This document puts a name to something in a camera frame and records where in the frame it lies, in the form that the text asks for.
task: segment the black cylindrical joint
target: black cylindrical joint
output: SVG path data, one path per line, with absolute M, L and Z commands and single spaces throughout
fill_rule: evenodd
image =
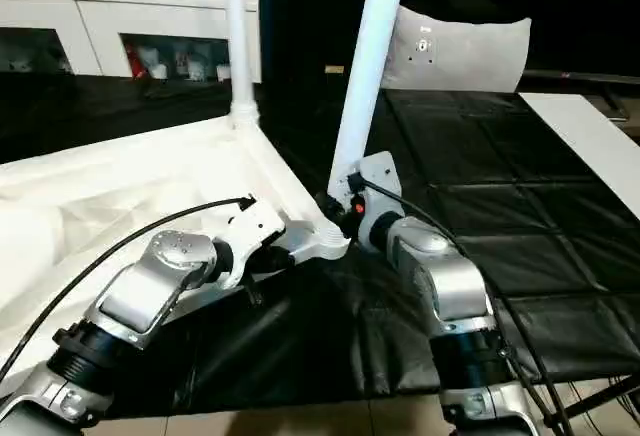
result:
M 495 330 L 439 336 L 431 340 L 433 361 L 442 389 L 466 389 L 513 381 L 504 348 Z
M 391 229 L 393 223 L 401 218 L 402 216 L 398 213 L 394 213 L 393 211 L 388 211 L 380 216 L 371 227 L 371 234 L 369 235 L 369 241 L 371 241 L 371 244 L 383 253 L 386 253 L 389 229 Z
M 60 346 L 48 368 L 68 381 L 97 394 L 113 391 L 114 372 L 136 353 L 128 343 L 98 326 L 82 321 L 53 337 Z

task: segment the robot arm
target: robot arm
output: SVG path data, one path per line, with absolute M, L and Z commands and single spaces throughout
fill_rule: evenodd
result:
M 445 419 L 461 435 L 537 436 L 476 265 L 440 230 L 406 217 L 399 202 L 362 184 L 363 179 L 400 195 L 391 155 L 379 153 L 359 161 L 331 196 L 360 213 L 359 244 L 382 253 L 421 291 Z
M 140 260 L 122 269 L 0 408 L 0 435 L 71 436 L 100 420 L 113 400 L 114 373 L 144 350 L 179 296 L 212 283 L 235 287 L 249 257 L 284 230 L 268 204 L 256 202 L 218 238 L 162 231 Z

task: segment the white pole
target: white pole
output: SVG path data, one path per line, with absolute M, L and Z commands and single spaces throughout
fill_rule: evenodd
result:
M 399 4 L 400 0 L 365 0 L 333 155 L 329 194 L 335 192 L 345 171 L 364 156 Z
M 234 123 L 250 119 L 257 121 L 258 110 L 253 97 L 245 0 L 227 0 L 227 22 L 229 24 L 229 60 L 231 63 L 231 117 Z

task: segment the floor tile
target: floor tile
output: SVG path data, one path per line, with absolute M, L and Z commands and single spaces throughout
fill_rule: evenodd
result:
M 85 436 L 164 436 L 167 418 L 122 419 L 102 421 L 84 430 Z
M 366 402 L 176 416 L 166 436 L 371 436 Z
M 448 436 L 453 427 L 442 418 L 437 396 L 371 401 L 375 436 Z

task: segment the black table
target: black table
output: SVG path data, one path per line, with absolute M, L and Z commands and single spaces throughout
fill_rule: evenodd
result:
M 0 76 L 0 161 L 228 111 L 227 86 Z M 259 88 L 262 128 L 313 194 L 344 93 Z M 640 222 L 516 95 L 385 92 L 368 153 L 498 281 L 556 381 L 640 370 Z M 352 247 L 167 325 L 118 382 L 111 417 L 435 392 L 414 283 Z M 533 364 L 509 324 L 508 338 Z

